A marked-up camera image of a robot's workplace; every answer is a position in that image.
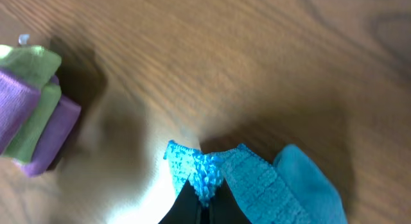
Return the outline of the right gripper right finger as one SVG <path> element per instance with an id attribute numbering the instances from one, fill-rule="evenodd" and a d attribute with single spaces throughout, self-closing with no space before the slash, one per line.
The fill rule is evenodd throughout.
<path id="1" fill-rule="evenodd" d="M 212 224 L 251 224 L 239 208 L 226 180 L 216 190 L 209 209 Z"/>

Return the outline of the blue microfiber cloth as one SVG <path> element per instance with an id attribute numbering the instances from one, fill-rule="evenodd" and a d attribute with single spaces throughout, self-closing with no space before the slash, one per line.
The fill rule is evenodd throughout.
<path id="1" fill-rule="evenodd" d="M 286 145 L 268 162 L 246 147 L 202 153 L 170 141 L 168 161 L 176 199 L 185 182 L 200 203 L 197 223 L 210 223 L 210 203 L 224 180 L 251 223 L 346 223 L 333 184 L 302 150 Z"/>

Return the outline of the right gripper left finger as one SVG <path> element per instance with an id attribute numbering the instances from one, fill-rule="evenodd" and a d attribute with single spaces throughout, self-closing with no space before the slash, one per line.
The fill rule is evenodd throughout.
<path id="1" fill-rule="evenodd" d="M 171 209 L 159 224 L 196 224 L 199 206 L 195 189 L 187 180 Z"/>

